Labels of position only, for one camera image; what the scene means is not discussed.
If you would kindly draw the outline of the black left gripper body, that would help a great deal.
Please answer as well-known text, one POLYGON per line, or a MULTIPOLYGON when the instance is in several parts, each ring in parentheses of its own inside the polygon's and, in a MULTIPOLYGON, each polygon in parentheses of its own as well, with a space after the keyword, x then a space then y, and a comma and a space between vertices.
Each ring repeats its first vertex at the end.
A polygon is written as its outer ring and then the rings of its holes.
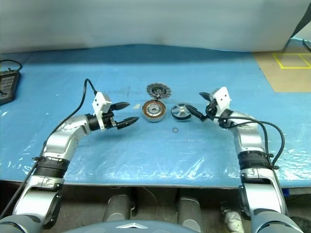
POLYGON ((114 120, 114 113, 112 110, 109 110, 107 113, 103 113, 102 120, 105 129, 117 127, 117 122, 114 120))

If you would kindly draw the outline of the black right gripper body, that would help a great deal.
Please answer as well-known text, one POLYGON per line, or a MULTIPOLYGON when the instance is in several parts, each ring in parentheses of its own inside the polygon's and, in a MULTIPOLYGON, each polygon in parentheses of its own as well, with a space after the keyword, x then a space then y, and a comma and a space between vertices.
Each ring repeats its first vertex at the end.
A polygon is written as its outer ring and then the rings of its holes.
POLYGON ((213 120, 217 114, 217 101, 215 99, 208 100, 209 104, 206 106, 207 118, 213 120))

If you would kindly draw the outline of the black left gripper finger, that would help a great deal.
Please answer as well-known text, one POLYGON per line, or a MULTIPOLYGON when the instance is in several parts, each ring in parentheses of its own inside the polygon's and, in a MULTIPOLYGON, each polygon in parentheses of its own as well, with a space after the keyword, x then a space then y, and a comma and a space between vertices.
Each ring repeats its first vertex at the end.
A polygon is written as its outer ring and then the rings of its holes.
POLYGON ((114 103, 114 104, 112 104, 112 111, 119 111, 121 109, 128 107, 129 105, 130 105, 130 103, 124 102, 124 101, 114 103))
POLYGON ((138 120, 139 120, 139 117, 137 116, 129 117, 129 118, 124 119, 123 121, 116 122, 116 127, 117 129, 122 129, 122 128, 125 128, 125 127, 128 127, 134 124, 138 120))

